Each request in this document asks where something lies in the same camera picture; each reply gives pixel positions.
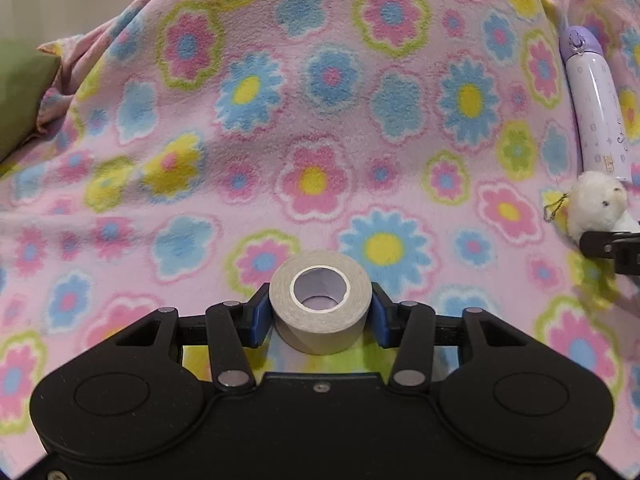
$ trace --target pink fleece blanket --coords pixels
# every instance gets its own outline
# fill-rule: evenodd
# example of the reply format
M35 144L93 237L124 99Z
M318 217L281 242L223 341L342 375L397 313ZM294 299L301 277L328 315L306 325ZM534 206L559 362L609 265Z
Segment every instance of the pink fleece blanket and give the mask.
M135 0L63 56L43 137L2 165L0 468L42 453L43 374L158 306L244 299L292 254L359 261L395 299L481 306L597 373L603 457L640 465L636 294L542 206L579 171L557 30L603 44L640 140L640 0ZM640 166L634 166L640 180ZM388 371L364 336L258 371ZM439 354L442 368L456 365ZM206 361L186 365L205 378Z

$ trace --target green pillow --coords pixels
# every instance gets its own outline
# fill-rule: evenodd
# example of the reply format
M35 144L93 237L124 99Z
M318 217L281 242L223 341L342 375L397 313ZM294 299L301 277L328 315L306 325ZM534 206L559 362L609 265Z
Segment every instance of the green pillow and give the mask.
M60 58L14 40L0 40L0 160L34 130L40 100Z

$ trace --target white water bottle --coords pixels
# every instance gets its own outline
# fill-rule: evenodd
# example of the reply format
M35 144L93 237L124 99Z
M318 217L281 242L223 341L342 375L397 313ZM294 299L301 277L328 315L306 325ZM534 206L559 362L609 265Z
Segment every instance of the white water bottle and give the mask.
M578 121L583 170L631 183L620 102L602 47L589 29L569 27L561 34L560 53Z

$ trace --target purple bottle cap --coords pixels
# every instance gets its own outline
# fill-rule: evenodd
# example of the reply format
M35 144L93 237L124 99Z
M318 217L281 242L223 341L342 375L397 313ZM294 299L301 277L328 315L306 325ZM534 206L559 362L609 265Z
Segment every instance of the purple bottle cap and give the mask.
M578 27L577 25L567 27L560 34L562 61L566 63L571 56L581 52L595 52L604 56L602 47L588 28Z

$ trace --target roll of tape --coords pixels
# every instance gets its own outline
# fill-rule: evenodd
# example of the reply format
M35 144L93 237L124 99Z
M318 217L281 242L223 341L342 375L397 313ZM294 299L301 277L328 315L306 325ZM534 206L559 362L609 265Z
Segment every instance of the roll of tape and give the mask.
M333 354L348 348L362 332L371 281L352 258L311 251L276 270L269 299L284 341L308 354Z

